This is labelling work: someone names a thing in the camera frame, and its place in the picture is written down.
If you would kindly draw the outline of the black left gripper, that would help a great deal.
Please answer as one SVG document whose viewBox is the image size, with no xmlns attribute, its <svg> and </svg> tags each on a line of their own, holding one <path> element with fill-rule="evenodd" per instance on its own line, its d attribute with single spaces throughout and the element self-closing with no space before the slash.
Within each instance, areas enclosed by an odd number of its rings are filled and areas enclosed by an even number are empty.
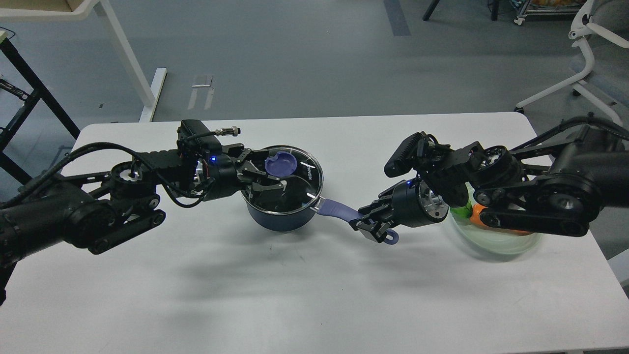
<svg viewBox="0 0 629 354">
<path fill-rule="evenodd" d="M 285 192 L 286 184 L 280 179 L 273 179 L 264 166 L 269 157 L 268 149 L 253 150 L 243 144 L 231 144 L 216 150 L 200 148 L 200 156 L 206 162 L 204 177 L 211 180 L 203 188 L 204 201 L 222 199 L 242 191 L 244 199 L 254 206 L 264 206 L 278 202 Z M 272 178 L 261 182 L 252 182 L 245 186 L 239 178 Z"/>
</svg>

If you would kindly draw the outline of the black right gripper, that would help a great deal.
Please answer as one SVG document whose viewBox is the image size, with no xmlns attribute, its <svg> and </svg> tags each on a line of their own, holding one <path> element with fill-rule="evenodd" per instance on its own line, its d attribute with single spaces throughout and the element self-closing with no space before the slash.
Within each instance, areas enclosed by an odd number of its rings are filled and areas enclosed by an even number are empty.
<svg viewBox="0 0 629 354">
<path fill-rule="evenodd" d="M 399 235 L 389 222 L 407 227 L 422 227 L 442 222 L 449 206 L 421 178 L 398 184 L 393 193 L 380 193 L 379 198 L 359 209 L 355 230 L 377 243 L 396 244 Z"/>
</svg>

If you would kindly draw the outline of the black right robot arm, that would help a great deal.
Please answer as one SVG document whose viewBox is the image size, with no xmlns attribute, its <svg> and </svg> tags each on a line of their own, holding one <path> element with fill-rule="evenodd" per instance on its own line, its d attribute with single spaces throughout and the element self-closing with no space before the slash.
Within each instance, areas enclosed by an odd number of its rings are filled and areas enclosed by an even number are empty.
<svg viewBox="0 0 629 354">
<path fill-rule="evenodd" d="M 581 116 L 513 149 L 478 142 L 453 149 L 436 137 L 407 137 L 384 166 L 387 177 L 416 176 L 391 186 L 359 209 L 350 225 L 375 242 L 393 227 L 442 222 L 450 209 L 474 200 L 485 226 L 584 236 L 604 207 L 628 206 L 628 130 Z"/>
</svg>

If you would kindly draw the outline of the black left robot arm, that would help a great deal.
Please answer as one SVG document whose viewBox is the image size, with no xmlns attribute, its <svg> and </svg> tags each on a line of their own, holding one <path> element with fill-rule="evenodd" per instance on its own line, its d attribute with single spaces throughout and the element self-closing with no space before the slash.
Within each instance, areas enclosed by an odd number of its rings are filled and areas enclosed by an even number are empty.
<svg viewBox="0 0 629 354">
<path fill-rule="evenodd" d="M 132 161 L 110 171 L 63 176 L 61 168 L 83 155 L 115 149 Z M 281 196 L 280 177 L 263 169 L 269 151 L 242 144 L 206 146 L 179 142 L 171 150 L 136 152 L 113 143 L 91 143 L 25 184 L 1 204 L 1 300 L 17 263 L 67 242 L 100 255 L 160 226 L 166 213 L 157 208 L 163 186 L 183 208 L 251 191 L 263 200 Z"/>
</svg>

